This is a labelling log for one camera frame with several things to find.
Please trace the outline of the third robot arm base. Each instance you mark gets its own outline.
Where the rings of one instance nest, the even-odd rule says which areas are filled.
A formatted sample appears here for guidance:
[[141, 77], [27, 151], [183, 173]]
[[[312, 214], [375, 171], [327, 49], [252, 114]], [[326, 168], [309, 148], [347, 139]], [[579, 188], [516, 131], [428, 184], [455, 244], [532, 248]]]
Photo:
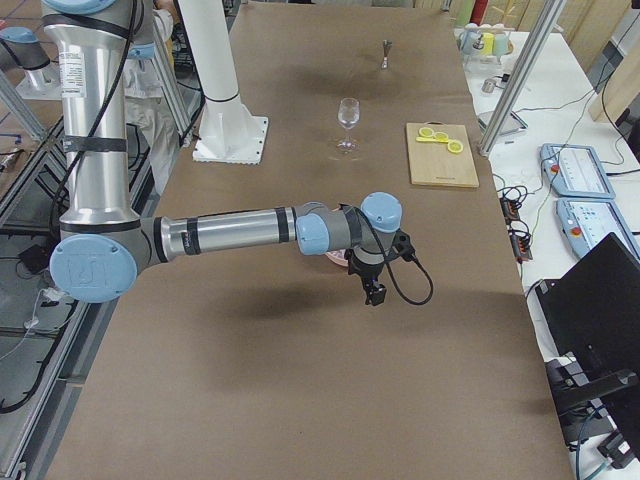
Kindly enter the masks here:
[[1, 30], [1, 71], [12, 70], [24, 73], [24, 79], [16, 86], [23, 99], [61, 99], [59, 68], [26, 27], [9, 26]]

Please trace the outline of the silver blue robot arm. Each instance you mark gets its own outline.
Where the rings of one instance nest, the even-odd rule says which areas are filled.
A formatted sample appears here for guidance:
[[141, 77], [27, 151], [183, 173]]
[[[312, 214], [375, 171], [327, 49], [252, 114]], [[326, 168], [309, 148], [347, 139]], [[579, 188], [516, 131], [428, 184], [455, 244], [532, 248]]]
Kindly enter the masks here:
[[268, 244], [296, 242], [301, 253], [344, 251], [369, 305], [386, 295], [379, 282], [401, 246], [402, 206], [375, 192], [359, 206], [319, 202], [194, 216], [143, 218], [129, 189], [125, 95], [128, 58], [148, 59], [154, 41], [149, 1], [46, 1], [42, 21], [59, 52], [67, 170], [57, 191], [68, 209], [53, 213], [60, 240], [49, 260], [55, 285], [85, 303], [112, 301], [145, 269], [174, 260]]

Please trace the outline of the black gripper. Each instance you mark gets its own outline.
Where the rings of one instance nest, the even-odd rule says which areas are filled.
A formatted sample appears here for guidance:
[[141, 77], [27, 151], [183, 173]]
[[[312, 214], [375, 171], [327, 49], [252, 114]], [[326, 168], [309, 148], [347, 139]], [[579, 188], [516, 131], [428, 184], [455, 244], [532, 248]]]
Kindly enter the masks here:
[[357, 275], [361, 280], [361, 285], [366, 294], [366, 305], [377, 306], [385, 301], [386, 287], [378, 281], [382, 273], [382, 264], [368, 264], [360, 260], [353, 249], [346, 251], [348, 260], [347, 273]]

